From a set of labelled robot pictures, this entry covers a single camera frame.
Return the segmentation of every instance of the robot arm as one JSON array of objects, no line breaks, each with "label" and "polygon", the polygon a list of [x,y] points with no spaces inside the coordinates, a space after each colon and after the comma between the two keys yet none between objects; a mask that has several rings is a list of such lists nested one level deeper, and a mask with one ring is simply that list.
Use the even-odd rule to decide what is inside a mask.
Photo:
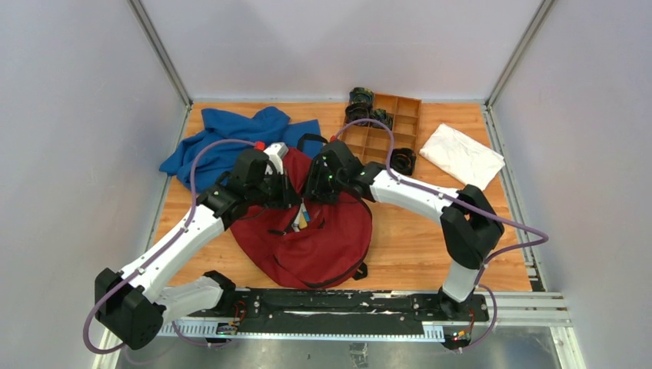
[{"label": "robot arm", "polygon": [[439,224],[444,232],[448,254],[453,259],[448,276],[442,286],[442,308],[456,310],[475,289],[475,280],[484,259],[496,247],[504,233],[504,226],[479,214],[469,212],[441,195],[459,198],[482,210],[495,214],[482,191],[472,185],[462,190],[442,188],[410,179],[419,188],[401,184],[392,178],[379,163],[362,163],[342,141],[333,141],[321,149],[313,163],[309,179],[324,177],[315,172],[327,171],[335,177],[324,193],[324,186],[307,185],[304,196],[316,201],[332,199],[339,191],[347,191],[369,201],[394,204],[423,215]]},{"label": "robot arm", "polygon": [[[216,271],[189,284],[165,286],[197,251],[247,214],[250,206],[289,208],[301,202],[288,187],[289,178],[283,171],[282,159],[287,152],[282,143],[264,151],[243,151],[233,172],[225,176],[227,183],[223,185],[225,178],[220,178],[197,197],[194,217],[187,227],[190,211],[159,242],[119,272],[104,269],[95,279],[95,301],[123,281],[123,276],[135,271],[138,274],[99,309],[95,316],[98,321],[136,350],[154,339],[163,325],[201,309],[224,305],[225,294],[232,292],[235,285]],[[180,230],[183,233],[161,254]],[[144,267],[155,254],[160,256]]]}]

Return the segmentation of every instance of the metal base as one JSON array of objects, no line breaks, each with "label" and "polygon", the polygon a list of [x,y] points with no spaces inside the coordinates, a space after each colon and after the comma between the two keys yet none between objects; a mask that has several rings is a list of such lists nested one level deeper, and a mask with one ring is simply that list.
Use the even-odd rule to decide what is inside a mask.
[{"label": "metal base", "polygon": [[[199,311],[178,325],[191,337],[205,338],[444,342],[444,336],[452,338],[459,331],[444,333],[444,327],[469,325],[470,311],[477,324],[487,323],[491,306],[484,295],[475,294],[448,317],[436,291],[240,288],[233,301],[232,307]],[[238,322],[237,332],[228,324],[232,321]],[[167,326],[159,335],[175,333]]]},{"label": "metal base", "polygon": [[124,354],[118,363],[122,369],[178,368],[194,369],[389,369],[398,367],[437,368],[561,368],[554,339],[545,327],[499,327],[482,345],[452,354],[440,344],[405,342],[279,341],[244,340],[208,350],[179,339],[161,337],[145,349],[130,352],[134,361],[147,361],[165,352],[149,365],[129,364]]}]

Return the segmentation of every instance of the cable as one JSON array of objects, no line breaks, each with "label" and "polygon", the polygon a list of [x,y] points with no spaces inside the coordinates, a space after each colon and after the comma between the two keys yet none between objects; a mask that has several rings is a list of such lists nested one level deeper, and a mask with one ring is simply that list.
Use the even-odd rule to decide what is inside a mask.
[{"label": "cable", "polygon": [[471,323],[469,324],[468,331],[469,331],[469,334],[471,334],[471,332],[473,332],[473,326],[475,324],[475,313],[474,313],[473,309],[469,309],[469,314],[471,314]]},{"label": "cable", "polygon": [[240,323],[245,319],[245,315],[247,315],[247,305],[242,301],[238,300],[236,301],[237,304],[242,304],[242,315],[240,316]]},{"label": "cable", "polygon": [[[195,210],[196,210],[196,198],[197,198],[197,190],[195,188],[195,171],[197,170],[197,163],[199,162],[199,159],[206,153],[206,151],[214,148],[215,146],[222,145],[222,144],[228,144],[228,143],[235,143],[235,144],[246,144],[250,146],[255,146],[254,142],[250,141],[244,141],[244,140],[238,140],[235,138],[226,138],[220,141],[216,141],[211,143],[210,145],[206,146],[203,148],[195,157],[195,159],[192,161],[192,166],[190,169],[190,192],[191,192],[191,199],[192,203],[190,205],[190,213],[188,214],[188,219],[184,223],[184,227],[180,228],[177,233],[175,233],[172,238],[170,238],[170,241],[165,243],[163,247],[158,249],[149,259],[147,259],[139,269],[146,269],[151,263],[153,263],[156,259],[158,259],[159,256],[161,256],[164,252],[166,252],[184,233],[185,229],[187,228],[190,223],[192,223],[192,219],[195,217]],[[136,276],[138,275],[138,269],[133,271],[130,275],[125,277],[121,282],[115,285],[111,290],[109,290],[104,296],[102,296],[99,301],[93,306],[91,309],[91,312],[88,313],[88,316],[86,317],[86,321],[84,322],[84,328],[81,333],[81,337],[84,340],[84,345],[86,346],[87,349],[90,350],[90,352],[94,354],[110,354],[111,352],[116,352],[117,350],[120,350],[125,346],[125,343],[122,342],[118,346],[112,347],[112,348],[107,348],[107,349],[102,349],[99,347],[96,347],[93,345],[91,342],[90,338],[90,327],[91,327],[91,322],[93,322],[93,317],[98,313],[100,308],[106,304],[106,301],[108,301],[109,298],[111,298],[116,292],[118,292],[121,288],[123,288],[127,283],[131,282]]]},{"label": "cable", "polygon": [[238,315],[240,314],[240,305],[238,304],[233,304],[235,306],[235,316],[233,317],[233,321],[238,319]]},{"label": "cable", "polygon": [[478,287],[479,288],[484,288],[489,293],[489,297],[491,297],[491,303],[494,306],[494,308],[493,308],[494,313],[493,313],[493,315],[491,317],[491,323],[489,323],[489,328],[487,328],[487,330],[480,336],[480,338],[478,338],[475,341],[472,341],[468,346],[466,346],[464,348],[464,351],[466,351],[466,350],[468,350],[470,348],[476,347],[482,341],[484,341],[484,339],[487,338],[489,333],[491,333],[491,331],[494,329],[494,327],[496,326],[496,321],[498,320],[498,305],[496,304],[496,296],[494,296],[494,292],[489,287],[485,286],[484,284],[479,284]]},{"label": "cable", "polygon": [[512,221],[511,219],[506,219],[506,218],[499,217],[499,216],[497,216],[495,214],[492,214],[492,213],[490,213],[488,211],[484,211],[484,210],[482,210],[482,209],[480,209],[478,207],[475,207],[475,206],[473,206],[471,204],[468,204],[467,202],[462,201],[462,200],[460,200],[458,198],[454,198],[454,197],[450,196],[449,194],[445,194],[444,192],[439,192],[439,191],[437,191],[437,190],[435,190],[433,188],[429,188],[429,187],[424,186],[424,185],[419,184],[419,183],[415,183],[415,182],[412,182],[412,181],[406,181],[405,179],[397,176],[390,168],[391,152],[394,150],[394,134],[392,133],[392,131],[386,125],[384,125],[380,121],[376,121],[374,119],[368,119],[368,118],[362,118],[362,119],[358,119],[357,121],[352,121],[351,123],[348,123],[344,127],[340,128],[338,133],[335,134],[335,137],[337,138],[343,131],[347,130],[352,125],[355,125],[356,123],[362,123],[362,122],[378,123],[389,134],[390,147],[389,147],[387,158],[385,160],[385,168],[387,169],[387,172],[388,172],[389,176],[392,177],[392,179],[394,179],[398,183],[406,184],[408,186],[418,188],[418,189],[420,189],[422,191],[426,191],[426,192],[429,192],[431,194],[434,194],[435,196],[445,198],[445,199],[447,199],[447,200],[449,200],[449,201],[451,201],[451,202],[453,202],[455,204],[458,204],[460,206],[465,207],[466,209],[468,209],[470,211],[473,211],[475,214],[479,214],[479,215],[481,215],[483,217],[486,217],[486,218],[489,218],[489,219],[491,219],[493,221],[499,221],[500,223],[504,223],[504,224],[510,225],[512,227],[515,227],[515,228],[519,228],[519,229],[521,229],[523,231],[526,231],[528,233],[533,233],[533,234],[540,237],[540,239],[538,239],[538,240],[524,242],[522,244],[514,244],[514,245],[511,245],[511,246],[507,246],[507,247],[502,248],[502,249],[500,249],[498,251],[495,251],[494,253],[487,256],[487,258],[484,260],[482,268],[477,273],[477,277],[475,278],[475,283],[474,284],[477,285],[478,282],[480,282],[480,278],[482,278],[482,274],[484,273],[484,270],[487,268],[487,265],[489,264],[490,261],[492,261],[498,255],[504,254],[505,252],[508,252],[508,251],[517,250],[519,248],[527,248],[527,247],[531,247],[531,246],[536,246],[538,244],[543,244],[543,243],[547,242],[548,239],[550,239],[547,234],[545,234],[542,231],[537,230],[536,228],[532,228],[532,227],[530,227],[528,225],[525,225],[525,224],[517,223],[516,221]]}]

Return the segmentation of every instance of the backpack strap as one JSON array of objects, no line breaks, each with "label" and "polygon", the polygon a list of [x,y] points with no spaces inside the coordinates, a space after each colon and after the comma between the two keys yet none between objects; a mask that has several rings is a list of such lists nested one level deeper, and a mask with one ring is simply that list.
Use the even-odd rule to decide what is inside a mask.
[{"label": "backpack strap", "polygon": [[365,263],[360,264],[358,267],[358,270],[353,274],[353,279],[354,281],[359,281],[362,278],[366,278],[369,275],[369,270],[367,269],[367,265]]},{"label": "backpack strap", "polygon": [[305,133],[301,138],[299,138],[299,142],[297,143],[297,150],[303,152],[304,151],[304,144],[305,141],[319,141],[322,144],[327,144],[328,140],[324,137],[321,137],[320,135],[316,135],[314,133]]}]

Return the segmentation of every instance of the white wall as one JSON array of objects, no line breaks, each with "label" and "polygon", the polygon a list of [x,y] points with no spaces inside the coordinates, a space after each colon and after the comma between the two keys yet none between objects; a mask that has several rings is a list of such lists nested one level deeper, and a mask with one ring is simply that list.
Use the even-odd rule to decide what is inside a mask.
[{"label": "white wall", "polygon": [[589,368],[650,367],[652,2],[559,1],[497,104]]},{"label": "white wall", "polygon": [[540,0],[146,0],[195,99],[486,98]]},{"label": "white wall", "polygon": [[145,249],[183,113],[127,2],[2,4],[0,367],[91,367],[95,275]]}]

